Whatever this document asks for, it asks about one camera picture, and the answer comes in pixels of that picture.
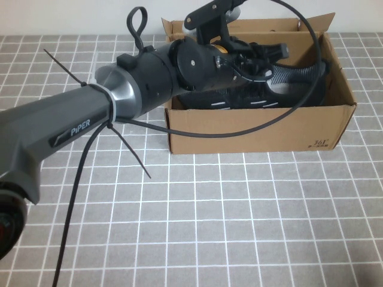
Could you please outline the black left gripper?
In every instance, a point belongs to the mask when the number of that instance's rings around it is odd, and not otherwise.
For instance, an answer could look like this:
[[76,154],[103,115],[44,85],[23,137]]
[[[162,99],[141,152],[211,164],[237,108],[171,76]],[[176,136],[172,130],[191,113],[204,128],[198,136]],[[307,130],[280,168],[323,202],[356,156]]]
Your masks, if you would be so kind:
[[[264,83],[273,76],[273,66],[262,48],[237,38],[216,40],[206,45],[214,59],[214,72],[207,80],[207,89],[221,89],[249,83]],[[270,60],[288,59],[288,46],[268,46]]]

